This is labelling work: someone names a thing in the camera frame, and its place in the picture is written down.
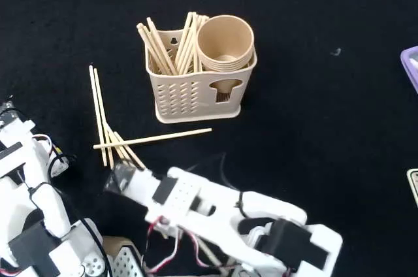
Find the black table surface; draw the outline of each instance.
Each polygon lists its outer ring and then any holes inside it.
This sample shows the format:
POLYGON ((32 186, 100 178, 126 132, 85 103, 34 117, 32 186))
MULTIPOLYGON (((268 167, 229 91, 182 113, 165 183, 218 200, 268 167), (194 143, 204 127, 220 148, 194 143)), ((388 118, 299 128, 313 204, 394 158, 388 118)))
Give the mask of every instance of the black table surface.
MULTIPOLYGON (((399 60, 415 46, 413 0, 0 0, 0 97, 54 137, 76 165, 57 178, 104 235, 141 249, 145 209, 103 193, 88 64, 99 69, 108 122, 125 139, 213 127, 135 146, 147 166, 225 174, 305 209, 344 238, 335 277, 416 276, 418 210, 406 171, 418 166, 418 96, 399 60), (138 22, 183 26, 187 11, 234 14, 253 27, 258 65, 239 117, 166 125, 155 118, 138 22)), ((172 248, 155 238, 150 261, 172 248)), ((162 274, 205 273, 191 244, 162 274)))

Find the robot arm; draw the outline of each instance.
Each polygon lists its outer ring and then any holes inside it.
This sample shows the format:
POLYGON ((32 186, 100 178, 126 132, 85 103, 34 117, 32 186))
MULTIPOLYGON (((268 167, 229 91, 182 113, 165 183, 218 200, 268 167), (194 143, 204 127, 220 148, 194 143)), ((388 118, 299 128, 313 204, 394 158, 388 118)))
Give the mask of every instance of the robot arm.
POLYGON ((146 221, 162 216, 165 221, 155 230, 198 235, 254 276, 281 276, 291 267, 294 277, 329 277, 342 245, 341 236, 324 225, 306 225, 305 211, 293 204, 256 192, 245 192, 240 199, 239 191, 179 168, 171 168, 160 181, 150 171, 119 164, 110 185, 146 206, 146 221), (271 223, 244 236, 238 227, 246 217, 270 218, 271 223))
MULTIPOLYGON (((61 197, 46 184, 55 154, 49 150, 52 145, 33 138, 34 126, 31 120, 22 122, 17 113, 0 116, 0 142, 7 147, 0 152, 0 258, 15 268, 13 276, 75 277, 84 271, 99 276, 105 263, 95 241, 80 221, 71 225, 61 197), (13 174, 22 182, 13 181, 13 174), (28 215, 37 208, 43 219, 27 226, 28 215)), ((62 161, 52 172, 59 174, 67 167, 62 161)), ((101 240, 94 223, 86 221, 101 240)))

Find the purple container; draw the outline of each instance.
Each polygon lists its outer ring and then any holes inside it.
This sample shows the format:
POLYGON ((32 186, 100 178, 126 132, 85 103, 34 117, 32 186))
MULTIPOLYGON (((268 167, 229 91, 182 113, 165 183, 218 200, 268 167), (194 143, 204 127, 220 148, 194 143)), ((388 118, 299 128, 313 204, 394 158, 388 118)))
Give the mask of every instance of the purple container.
POLYGON ((404 50, 400 54, 400 60, 405 68, 406 74, 411 80, 413 87, 418 93, 418 46, 404 50))

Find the wooden chopstick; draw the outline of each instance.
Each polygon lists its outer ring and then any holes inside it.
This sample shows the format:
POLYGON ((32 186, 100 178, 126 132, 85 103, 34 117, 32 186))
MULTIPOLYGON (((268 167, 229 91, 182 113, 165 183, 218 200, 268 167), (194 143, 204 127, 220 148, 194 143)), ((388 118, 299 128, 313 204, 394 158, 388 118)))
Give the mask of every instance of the wooden chopstick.
MULTIPOLYGON (((192 19, 194 18, 195 14, 196 14, 196 12, 192 13, 192 19)), ((187 62, 188 53, 190 52, 190 49, 193 45, 193 30, 191 29, 192 27, 193 27, 193 21, 192 21, 190 29, 187 32, 187 38, 186 38, 186 41, 184 43, 184 47, 181 49, 180 58, 178 60, 177 70, 179 70, 180 74, 184 74, 184 72, 183 72, 184 65, 187 62)))
MULTIPOLYGON (((124 142, 122 137, 119 135, 119 133, 115 131, 114 134, 120 142, 124 142)), ((139 167, 141 167, 142 169, 146 169, 145 164, 139 159, 139 157, 134 153, 134 151, 132 151, 131 147, 129 147, 128 145, 125 145, 124 148, 129 153, 129 155, 133 158, 133 160, 139 165, 139 167)))
POLYGON ((171 73, 174 76, 178 75, 177 70, 174 68, 174 65, 172 64, 169 54, 167 53, 167 50, 165 49, 164 43, 161 40, 161 37, 159 36, 157 28, 155 27, 150 17, 146 18, 146 21, 148 23, 148 27, 150 27, 150 31, 151 31, 152 37, 154 38, 154 41, 157 43, 157 46, 160 48, 162 55, 164 56, 166 62, 169 65, 171 73))
POLYGON ((193 17, 193 13, 188 12, 187 13, 187 18, 185 19, 185 24, 184 24, 184 28, 183 28, 183 32, 182 32, 182 38, 180 39, 180 43, 179 43, 178 49, 177 49, 176 58, 174 60, 175 64, 177 65, 177 68, 178 68, 178 61, 180 59, 180 54, 183 50, 183 46, 184 46, 185 40, 187 38, 187 33, 189 32, 190 22, 191 22, 192 17, 193 17))
POLYGON ((123 142, 117 142, 117 143, 113 142, 113 143, 106 143, 106 144, 96 144, 96 145, 93 145, 93 149, 98 150, 98 149, 107 148, 107 147, 140 144, 140 143, 153 142, 153 141, 158 141, 158 140, 180 138, 180 137, 186 137, 188 135, 198 135, 201 133, 206 133, 206 132, 211 132, 211 131, 212 131, 212 128, 198 129, 198 130, 184 131, 184 132, 179 132, 179 133, 171 133, 168 135, 157 135, 155 137, 136 138, 135 140, 125 140, 123 142))
POLYGON ((151 56, 153 57, 155 63, 157 64, 157 66, 160 68, 161 73, 162 74, 170 74, 168 71, 165 70, 165 67, 163 66, 163 64, 160 62, 160 59, 157 55, 157 53, 155 53, 154 48, 151 45, 150 40, 147 37, 147 34, 144 31, 144 25, 143 24, 138 24, 137 25, 137 29, 138 29, 138 33, 141 36, 142 40, 144 41, 145 46, 147 47, 147 49, 150 51, 151 56))
POLYGON ((197 67, 198 67, 198 63, 197 63, 197 49, 196 49, 196 38, 197 38, 197 14, 193 15, 193 25, 192 25, 192 30, 193 30, 193 72, 196 73, 197 72, 197 67))
MULTIPOLYGON (((195 23, 196 27, 200 27, 200 25, 202 23, 202 20, 203 20, 203 17, 199 16, 199 17, 196 18, 196 21, 195 21, 195 19, 193 19, 193 22, 195 23)), ((190 42, 189 48, 187 49, 187 54, 186 54, 187 59, 184 62, 183 66, 181 67, 181 70, 180 70, 181 74, 186 74, 188 72, 191 60, 194 59, 196 39, 195 39, 195 34, 194 34, 195 30, 193 28, 194 28, 194 24, 192 24, 192 29, 190 30, 190 33, 189 33, 191 35, 191 42, 190 42)), ((195 64, 194 63, 193 63, 193 72, 197 72, 197 71, 195 71, 195 64)))
MULTIPOLYGON (((93 102, 94 102, 94 111, 96 113, 96 121, 97 121, 97 131, 99 133, 99 141, 103 143, 103 128, 102 122, 100 117, 99 111, 99 103, 97 101, 97 89, 96 89, 96 82, 94 78, 93 66, 89 66, 89 73, 90 73, 90 82, 91 82, 91 91, 93 92, 93 102)), ((103 159, 103 166, 107 166, 107 158, 106 158, 106 150, 102 149, 102 159, 103 159)))
MULTIPOLYGON (((106 128, 110 140, 112 141, 112 143, 118 143, 120 142, 119 139, 116 137, 115 133, 113 132, 113 130, 110 128, 108 123, 104 124, 104 127, 106 128)), ((131 160, 131 158, 129 157, 129 155, 127 155, 126 151, 123 149, 123 146, 116 146, 115 147, 116 152, 118 153, 120 159, 127 159, 127 160, 131 160)))
MULTIPOLYGON (((105 114, 105 108, 103 106, 103 97, 102 97, 102 90, 100 87, 100 81, 99 81, 99 74, 97 73, 97 69, 94 68, 94 78, 96 81, 96 91, 97 91, 97 98, 99 99, 99 110, 100 110, 100 114, 101 114, 101 120, 102 120, 102 126, 103 128, 105 127, 104 123, 106 123, 106 114, 105 114)), ((106 143, 109 143, 109 134, 107 132, 107 130, 104 131, 104 140, 106 141, 106 143)), ((113 154, 112 154, 112 149, 111 148, 107 148, 107 154, 109 157, 109 165, 110 165, 110 169, 113 169, 114 167, 114 162, 113 162, 113 154)))
POLYGON ((160 52, 159 47, 156 45, 154 38, 152 37, 151 32, 148 30, 148 28, 144 25, 144 32, 146 34, 146 36, 148 37, 149 42, 151 43, 152 48, 154 49, 154 52, 157 54, 158 59, 161 63, 161 65, 163 66, 164 69, 164 73, 171 75, 169 66, 167 65, 167 63, 165 62, 165 58, 163 56, 163 54, 160 52))

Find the paper cup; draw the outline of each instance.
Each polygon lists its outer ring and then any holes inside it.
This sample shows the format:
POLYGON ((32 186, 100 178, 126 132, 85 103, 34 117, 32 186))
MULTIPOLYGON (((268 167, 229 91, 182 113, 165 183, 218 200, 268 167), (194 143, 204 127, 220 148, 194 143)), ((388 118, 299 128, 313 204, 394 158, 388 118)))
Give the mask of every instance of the paper cup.
POLYGON ((197 33, 197 52, 212 71, 241 69, 252 57, 254 34, 243 19, 222 15, 210 18, 197 33))

